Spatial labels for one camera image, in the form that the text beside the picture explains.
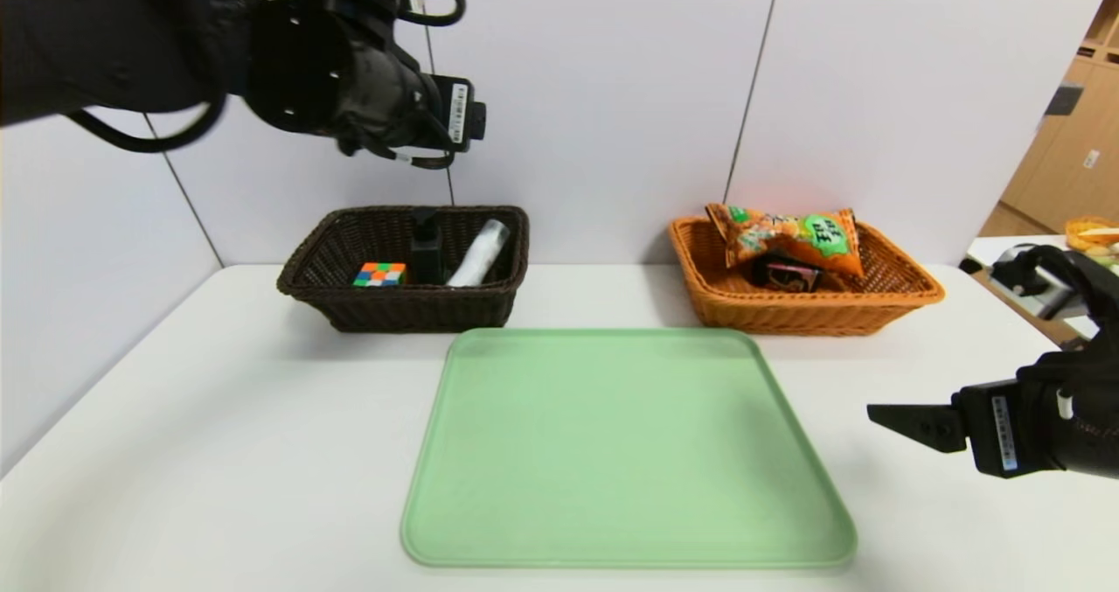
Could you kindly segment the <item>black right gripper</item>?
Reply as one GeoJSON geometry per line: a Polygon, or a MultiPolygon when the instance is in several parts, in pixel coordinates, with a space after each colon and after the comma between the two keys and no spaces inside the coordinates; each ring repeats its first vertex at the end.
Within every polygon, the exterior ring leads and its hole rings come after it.
{"type": "Polygon", "coordinates": [[[1034,364],[965,387],[951,405],[869,404],[872,423],[943,454],[969,438],[982,474],[1068,471],[1116,479],[1116,365],[1034,364]]]}

